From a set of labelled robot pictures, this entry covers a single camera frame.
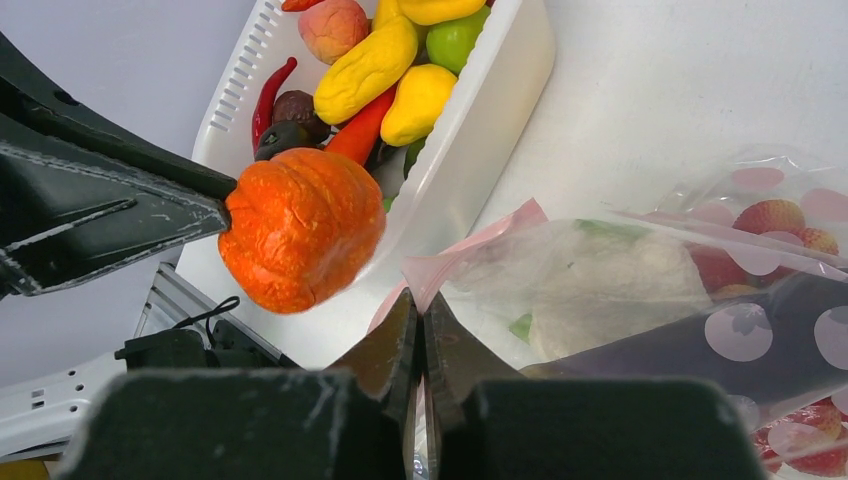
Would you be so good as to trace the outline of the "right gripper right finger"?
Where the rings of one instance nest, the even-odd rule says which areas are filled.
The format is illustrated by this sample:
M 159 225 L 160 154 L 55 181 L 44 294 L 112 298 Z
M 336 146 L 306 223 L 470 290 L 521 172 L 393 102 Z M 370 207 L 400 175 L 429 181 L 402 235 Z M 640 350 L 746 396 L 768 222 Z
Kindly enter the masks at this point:
M 739 415 L 682 379 L 540 380 L 505 363 L 442 296 L 422 317 L 435 479 L 761 479 Z

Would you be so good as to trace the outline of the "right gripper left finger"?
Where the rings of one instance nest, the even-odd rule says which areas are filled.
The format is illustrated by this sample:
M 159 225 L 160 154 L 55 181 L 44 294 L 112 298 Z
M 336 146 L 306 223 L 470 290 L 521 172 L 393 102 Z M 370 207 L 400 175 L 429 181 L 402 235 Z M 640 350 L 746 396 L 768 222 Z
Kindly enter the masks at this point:
M 111 380 L 61 479 L 409 479 L 418 312 L 401 290 L 330 367 L 137 369 Z

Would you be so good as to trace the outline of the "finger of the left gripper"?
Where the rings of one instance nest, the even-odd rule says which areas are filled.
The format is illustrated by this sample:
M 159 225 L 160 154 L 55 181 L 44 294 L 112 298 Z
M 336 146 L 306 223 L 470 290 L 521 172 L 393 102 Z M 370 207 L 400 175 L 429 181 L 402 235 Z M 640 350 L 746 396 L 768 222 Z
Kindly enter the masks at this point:
M 236 180 L 160 148 L 75 100 L 1 37 L 1 113 L 45 138 L 136 167 L 224 200 Z
M 59 142 L 1 143 L 1 294 L 74 288 L 221 233 L 232 179 L 191 161 L 136 167 Z

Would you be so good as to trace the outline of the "orange pumpkin toy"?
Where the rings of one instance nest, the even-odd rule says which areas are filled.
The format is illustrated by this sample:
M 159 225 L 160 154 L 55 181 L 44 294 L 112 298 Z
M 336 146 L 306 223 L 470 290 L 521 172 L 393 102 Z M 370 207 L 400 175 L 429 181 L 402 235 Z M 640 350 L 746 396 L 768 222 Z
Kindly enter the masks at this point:
M 304 312 L 347 288 L 386 227 L 382 191 L 337 153 L 284 151 L 247 167 L 225 201 L 219 255 L 244 293 L 275 314 Z

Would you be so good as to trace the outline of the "clear pink-dotted zip bag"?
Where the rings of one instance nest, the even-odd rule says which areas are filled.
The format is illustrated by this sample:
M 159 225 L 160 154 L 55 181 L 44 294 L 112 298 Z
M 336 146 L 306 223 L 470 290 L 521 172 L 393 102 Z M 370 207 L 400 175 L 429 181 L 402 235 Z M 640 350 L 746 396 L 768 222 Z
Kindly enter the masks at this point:
M 746 158 L 644 215 L 529 203 L 402 271 L 530 377 L 709 381 L 771 477 L 847 475 L 843 166 Z

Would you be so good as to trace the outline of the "purple eggplant toy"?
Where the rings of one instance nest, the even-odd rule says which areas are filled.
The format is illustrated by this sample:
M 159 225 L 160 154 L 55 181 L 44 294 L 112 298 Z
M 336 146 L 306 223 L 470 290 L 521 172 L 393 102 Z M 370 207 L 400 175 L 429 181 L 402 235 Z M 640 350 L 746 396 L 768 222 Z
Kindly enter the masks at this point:
M 847 384 L 847 285 L 796 273 L 623 340 L 523 368 L 537 378 L 693 377 L 761 407 Z

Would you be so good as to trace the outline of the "red cherry bunch green stem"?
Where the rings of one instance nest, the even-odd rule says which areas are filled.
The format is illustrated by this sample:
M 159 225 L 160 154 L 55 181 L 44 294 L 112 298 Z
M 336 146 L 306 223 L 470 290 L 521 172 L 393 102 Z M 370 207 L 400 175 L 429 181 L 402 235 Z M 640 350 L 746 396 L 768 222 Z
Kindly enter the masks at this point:
M 788 200 L 751 205 L 733 222 L 741 241 L 753 247 L 690 243 L 687 250 L 714 306 L 743 295 L 763 293 L 796 273 L 846 283 L 847 270 L 833 263 L 840 246 L 828 231 L 811 227 L 803 210 Z M 766 468 L 784 468 L 812 477 L 847 475 L 847 384 L 825 394 L 761 407 L 734 395 L 753 416 L 751 439 Z

